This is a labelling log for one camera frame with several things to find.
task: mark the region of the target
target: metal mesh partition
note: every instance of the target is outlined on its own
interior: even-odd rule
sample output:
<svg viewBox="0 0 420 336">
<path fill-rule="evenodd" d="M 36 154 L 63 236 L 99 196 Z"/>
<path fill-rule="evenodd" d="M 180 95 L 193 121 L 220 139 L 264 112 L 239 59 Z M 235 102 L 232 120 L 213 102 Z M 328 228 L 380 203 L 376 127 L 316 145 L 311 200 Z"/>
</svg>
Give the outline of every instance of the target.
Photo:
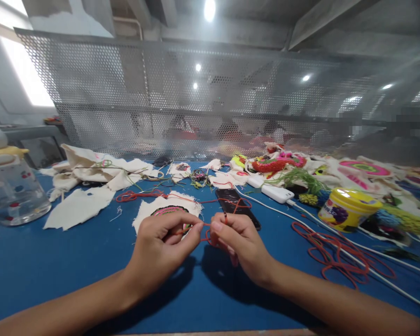
<svg viewBox="0 0 420 336">
<path fill-rule="evenodd" d="M 113 155 L 256 155 L 277 135 L 332 152 L 395 122 L 420 93 L 414 64 L 16 32 L 72 143 Z"/>
</svg>

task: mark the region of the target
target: clear plastic bottle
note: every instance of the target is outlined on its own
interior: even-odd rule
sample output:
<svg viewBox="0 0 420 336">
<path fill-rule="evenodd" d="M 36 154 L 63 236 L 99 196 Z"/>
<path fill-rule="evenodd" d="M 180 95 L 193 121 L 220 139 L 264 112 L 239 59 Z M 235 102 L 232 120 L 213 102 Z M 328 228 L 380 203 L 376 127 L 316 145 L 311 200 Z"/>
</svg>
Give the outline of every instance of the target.
<svg viewBox="0 0 420 336">
<path fill-rule="evenodd" d="M 16 226 L 35 220 L 51 209 L 23 156 L 27 149 L 8 146 L 0 130 L 0 224 Z"/>
</svg>

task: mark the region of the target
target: smartphone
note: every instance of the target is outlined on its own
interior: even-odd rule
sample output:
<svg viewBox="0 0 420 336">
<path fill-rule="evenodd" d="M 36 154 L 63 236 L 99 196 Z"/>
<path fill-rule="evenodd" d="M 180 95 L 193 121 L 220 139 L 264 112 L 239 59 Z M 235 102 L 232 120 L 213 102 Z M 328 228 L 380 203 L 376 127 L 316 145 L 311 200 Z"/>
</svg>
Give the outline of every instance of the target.
<svg viewBox="0 0 420 336">
<path fill-rule="evenodd" d="M 221 204 L 221 207 L 227 213 L 233 213 L 235 211 L 236 203 L 241 198 L 238 195 L 238 193 L 235 189 L 218 189 L 216 191 L 216 196 L 218 198 L 223 198 L 223 199 L 226 199 L 226 200 L 231 202 L 230 203 L 230 202 L 223 201 L 223 200 L 219 199 L 219 203 Z M 241 200 L 239 202 L 239 205 L 246 206 L 246 203 L 244 203 L 244 201 Z M 257 231 L 261 230 L 260 222 L 255 218 L 255 216 L 253 215 L 253 213 L 251 212 L 251 210 L 249 208 L 238 207 L 236 214 L 237 215 L 248 215 L 249 218 L 252 220 L 253 225 L 255 226 Z"/>
</svg>

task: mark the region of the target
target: power adapter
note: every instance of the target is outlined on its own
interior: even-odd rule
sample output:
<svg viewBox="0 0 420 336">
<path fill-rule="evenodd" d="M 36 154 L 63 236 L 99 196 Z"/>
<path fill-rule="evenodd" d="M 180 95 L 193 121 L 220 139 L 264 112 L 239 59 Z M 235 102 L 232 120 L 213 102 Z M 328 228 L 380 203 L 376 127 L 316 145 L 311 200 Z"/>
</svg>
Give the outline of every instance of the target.
<svg viewBox="0 0 420 336">
<path fill-rule="evenodd" d="M 275 187 L 272 185 L 263 185 L 263 179 L 258 176 L 254 175 L 249 177 L 247 183 L 253 186 L 254 188 L 261 188 L 261 192 L 266 196 L 272 198 L 273 200 L 277 201 L 278 203 L 284 204 L 286 201 L 292 199 L 294 197 L 294 193 L 289 191 L 288 189 Z"/>
</svg>

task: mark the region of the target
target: person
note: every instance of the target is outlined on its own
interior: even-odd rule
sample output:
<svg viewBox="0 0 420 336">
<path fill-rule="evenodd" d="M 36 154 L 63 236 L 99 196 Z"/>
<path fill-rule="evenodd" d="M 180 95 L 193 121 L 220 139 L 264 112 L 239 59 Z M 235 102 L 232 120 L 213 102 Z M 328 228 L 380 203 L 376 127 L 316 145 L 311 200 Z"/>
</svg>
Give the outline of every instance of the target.
<svg viewBox="0 0 420 336">
<path fill-rule="evenodd" d="M 183 224 L 192 225 L 181 240 Z M 85 288 L 0 321 L 0 335 L 76 335 L 133 308 L 158 289 L 201 241 L 204 223 L 189 213 L 148 217 L 141 223 L 125 269 Z M 250 279 L 307 310 L 340 335 L 420 335 L 420 319 L 353 289 L 275 260 L 246 215 L 211 219 L 213 244 Z"/>
</svg>

